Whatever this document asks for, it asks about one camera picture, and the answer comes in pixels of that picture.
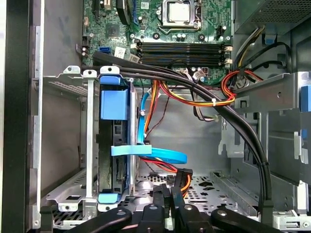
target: cpu socket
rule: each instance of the cpu socket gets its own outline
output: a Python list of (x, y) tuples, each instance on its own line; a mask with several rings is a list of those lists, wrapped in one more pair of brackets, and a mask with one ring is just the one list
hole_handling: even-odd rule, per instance
[(199, 30), (201, 28), (201, 1), (195, 0), (163, 0), (156, 14), (161, 24), (159, 28), (169, 28), (171, 30)]

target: blue sata port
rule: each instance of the blue sata port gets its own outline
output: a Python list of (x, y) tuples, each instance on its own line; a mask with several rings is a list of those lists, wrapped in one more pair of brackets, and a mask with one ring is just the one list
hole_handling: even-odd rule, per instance
[(106, 54), (111, 54), (111, 48), (110, 47), (98, 47), (98, 51), (106, 53)]

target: motherboard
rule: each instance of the motherboard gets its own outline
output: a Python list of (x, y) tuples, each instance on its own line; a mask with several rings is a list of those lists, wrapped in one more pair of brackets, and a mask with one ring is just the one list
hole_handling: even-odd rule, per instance
[(214, 85), (230, 69), (231, 23), (231, 0), (85, 0), (83, 64), (92, 66), (93, 52), (101, 51), (200, 71), (204, 84)]

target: ram slot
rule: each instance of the ram slot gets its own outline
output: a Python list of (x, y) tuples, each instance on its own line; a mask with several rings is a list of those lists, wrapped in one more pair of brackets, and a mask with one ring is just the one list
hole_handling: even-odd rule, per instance
[(138, 54), (146, 65), (221, 67), (224, 65), (224, 44), (139, 43)]

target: screw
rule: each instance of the screw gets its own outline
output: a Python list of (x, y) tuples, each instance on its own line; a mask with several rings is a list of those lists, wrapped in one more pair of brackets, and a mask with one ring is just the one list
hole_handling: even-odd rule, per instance
[(227, 215), (227, 213), (223, 210), (219, 210), (219, 211), (217, 211), (217, 213), (223, 217)]
[(125, 215), (125, 212), (122, 210), (119, 210), (119, 212), (117, 212), (117, 215)]
[(149, 209), (151, 209), (151, 210), (156, 210), (156, 209), (157, 209), (157, 207), (156, 207), (156, 206), (154, 206), (154, 205), (151, 205), (151, 206), (149, 207)]
[(309, 224), (308, 222), (304, 222), (304, 223), (302, 224), (302, 226), (303, 226), (304, 228), (307, 228), (307, 227), (310, 226), (310, 224)]
[(191, 205), (185, 205), (184, 207), (186, 210), (192, 210), (192, 206)]

